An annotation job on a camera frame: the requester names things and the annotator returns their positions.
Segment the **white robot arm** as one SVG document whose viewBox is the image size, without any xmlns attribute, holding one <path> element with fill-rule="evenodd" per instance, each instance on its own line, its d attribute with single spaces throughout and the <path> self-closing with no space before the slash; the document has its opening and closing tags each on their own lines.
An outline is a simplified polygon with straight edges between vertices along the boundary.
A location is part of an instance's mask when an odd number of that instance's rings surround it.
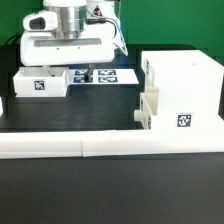
<svg viewBox="0 0 224 224">
<path fill-rule="evenodd" d="M 43 9 L 23 19 L 20 58 L 25 66 L 110 62 L 127 54 L 117 0 L 43 0 Z"/>
</svg>

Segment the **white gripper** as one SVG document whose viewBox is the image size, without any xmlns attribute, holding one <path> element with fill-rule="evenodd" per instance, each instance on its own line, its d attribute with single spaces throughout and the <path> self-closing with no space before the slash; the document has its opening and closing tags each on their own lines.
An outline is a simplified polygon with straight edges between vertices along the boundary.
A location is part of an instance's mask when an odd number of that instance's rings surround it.
<svg viewBox="0 0 224 224">
<path fill-rule="evenodd" d="M 111 62 L 113 39 L 92 30 L 85 30 L 73 39 L 56 39 L 52 32 L 26 31 L 20 42 L 20 58 L 25 66 L 46 66 L 46 72 L 56 77 L 49 66 Z M 89 64 L 86 82 L 90 81 L 93 70 L 94 65 Z"/>
</svg>

